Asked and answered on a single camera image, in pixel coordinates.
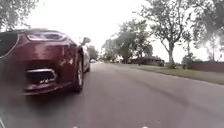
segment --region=side mirror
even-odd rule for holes
[[[86,43],[89,43],[89,42],[91,42],[90,38],[84,37],[82,41],[82,45],[85,45]]]

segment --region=grass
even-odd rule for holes
[[[201,80],[216,84],[224,85],[224,73],[204,72],[195,70],[183,70],[183,69],[168,69],[164,67],[147,66],[147,65],[125,65],[131,68],[137,68],[144,71],[156,72],[166,75],[173,75],[179,77],[185,77],[195,80]]]

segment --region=red car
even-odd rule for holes
[[[1,59],[13,58],[26,79],[25,95],[39,95],[65,87],[81,92],[84,72],[90,71],[85,46],[65,34],[46,29],[15,30],[0,33]]]

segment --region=car front wheel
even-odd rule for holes
[[[83,89],[83,64],[81,59],[78,60],[77,67],[75,69],[75,78],[73,82],[73,90],[77,93],[82,92]]]

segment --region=car headlight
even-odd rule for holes
[[[64,40],[66,36],[57,32],[40,32],[28,34],[27,38],[31,41],[61,41]]]

